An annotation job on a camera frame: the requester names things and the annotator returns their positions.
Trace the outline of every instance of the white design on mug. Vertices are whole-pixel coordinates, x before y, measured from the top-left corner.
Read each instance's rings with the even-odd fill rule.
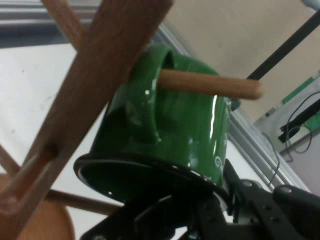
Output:
[[[231,105],[231,100],[230,100],[230,98],[224,97],[223,99],[224,99],[224,101],[225,101],[225,103],[226,103],[227,105]]]
[[[227,146],[227,143],[228,143],[228,134],[225,133],[224,134],[224,146]]]
[[[214,164],[216,165],[217,168],[220,169],[221,172],[223,171],[224,165],[223,165],[222,160],[219,156],[215,157]]]

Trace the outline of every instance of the black cable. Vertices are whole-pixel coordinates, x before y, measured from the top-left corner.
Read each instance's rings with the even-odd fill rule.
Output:
[[[286,141],[285,141],[285,150],[286,152],[288,153],[288,156],[290,158],[290,160],[287,160],[286,162],[287,163],[292,163],[294,161],[293,157],[291,156],[290,154],[290,151],[289,151],[289,147],[288,147],[288,142],[290,144],[290,147],[291,147],[291,143],[290,143],[290,132],[297,129],[298,127],[300,128],[301,126],[295,126],[293,128],[291,128],[289,130],[289,122],[290,120],[292,119],[292,117],[294,116],[294,114],[299,110],[299,108],[301,108],[301,106],[309,99],[311,98],[312,96],[316,95],[316,94],[320,94],[320,91],[316,91],[312,94],[310,94],[305,100],[303,100],[300,105],[293,111],[293,113],[290,115],[288,121],[286,122]],[[309,144],[308,146],[306,147],[306,149],[304,151],[302,151],[301,153],[305,153],[306,151],[308,151],[308,149],[310,148],[310,145],[311,145],[311,141],[312,141],[312,132],[311,132],[311,129],[308,128],[310,130],[310,141],[309,141]]]
[[[311,129],[310,129],[309,127],[307,127],[307,126],[295,126],[295,127],[291,128],[291,129],[288,131],[287,135],[286,135],[286,136],[287,136],[287,141],[289,142],[289,147],[290,147],[290,149],[291,149],[291,148],[292,148],[292,144],[291,144],[291,142],[290,142],[289,134],[290,134],[291,131],[295,130],[296,128],[299,128],[299,129],[300,129],[301,127],[306,128],[306,129],[309,130],[310,140],[309,140],[308,146],[306,147],[305,150],[303,150],[303,151],[297,151],[295,148],[292,149],[292,150],[293,150],[294,152],[296,152],[297,154],[304,154],[306,151],[309,150],[310,145],[311,145],[311,141],[312,141],[312,137],[313,137],[313,136],[312,136],[312,131],[311,131]],[[292,163],[292,162],[294,161],[294,158],[291,156],[291,153],[290,153],[289,148],[288,148],[288,146],[287,146],[287,141],[285,142],[285,149],[286,149],[286,152],[288,153],[288,156],[289,156],[290,160],[287,160],[286,162],[287,162],[287,163]]]
[[[268,140],[268,142],[269,142],[270,145],[272,146],[273,152],[274,152],[274,154],[275,154],[275,156],[276,156],[276,159],[278,160],[278,164],[276,165],[276,168],[275,168],[275,170],[274,170],[274,174],[273,174],[273,176],[271,177],[271,179],[270,179],[270,181],[269,181],[269,183],[268,183],[268,185],[267,185],[267,187],[269,187],[269,186],[271,185],[272,181],[275,179],[277,173],[278,173],[278,170],[279,170],[279,167],[280,167],[280,158],[279,158],[278,153],[277,153],[277,151],[276,151],[276,149],[275,149],[275,146],[272,144],[269,136],[268,136],[267,134],[265,134],[264,132],[262,133],[262,135],[265,136],[265,138]]]

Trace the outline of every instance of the black pole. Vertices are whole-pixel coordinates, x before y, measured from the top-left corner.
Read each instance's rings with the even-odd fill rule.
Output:
[[[291,37],[288,38],[270,57],[268,57],[247,78],[259,80],[301,43],[313,30],[320,25],[320,10],[308,19]]]

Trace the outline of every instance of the wooden peg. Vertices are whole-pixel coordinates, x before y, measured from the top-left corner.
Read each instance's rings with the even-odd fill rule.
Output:
[[[264,92],[261,82],[256,80],[169,69],[161,71],[158,86],[176,91],[250,100],[261,98]]]

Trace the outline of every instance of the white surface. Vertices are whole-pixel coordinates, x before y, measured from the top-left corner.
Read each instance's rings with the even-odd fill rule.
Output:
[[[0,50],[0,144],[18,163],[25,158],[75,54],[70,44]],[[89,151],[100,121],[101,116],[55,181],[54,189],[112,201],[82,184],[73,170],[75,159]],[[262,183],[230,142],[227,158],[240,178]],[[69,211],[77,239],[104,218],[78,209]]]

